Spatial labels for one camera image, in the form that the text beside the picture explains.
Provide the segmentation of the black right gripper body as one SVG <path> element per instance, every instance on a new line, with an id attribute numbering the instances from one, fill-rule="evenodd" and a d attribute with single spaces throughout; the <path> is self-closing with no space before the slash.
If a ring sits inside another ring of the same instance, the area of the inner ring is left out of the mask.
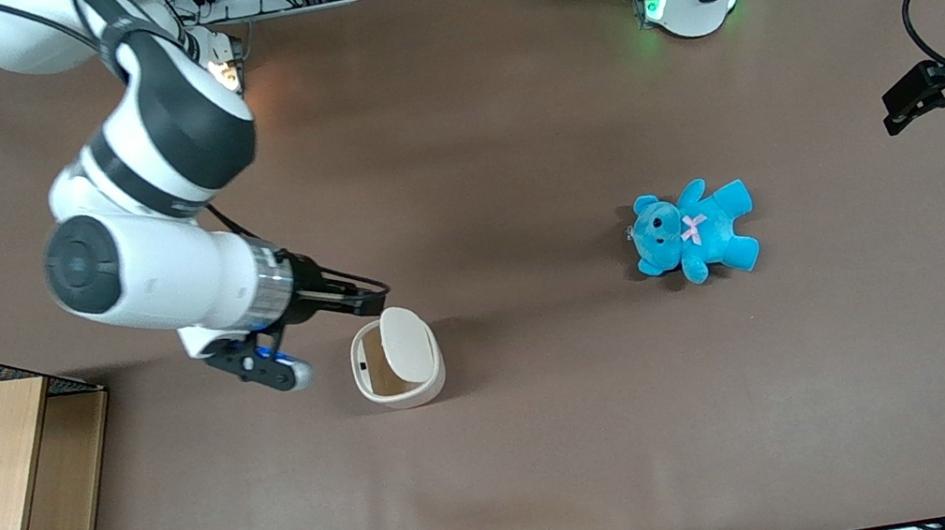
<path id="1" fill-rule="evenodd" d="M 338 293 L 330 289 L 315 260 L 296 253 L 280 257 L 290 267 L 293 280 L 292 298 L 286 308 L 288 324 L 304 323 L 317 312 L 339 311 L 340 302 L 335 299 Z"/>

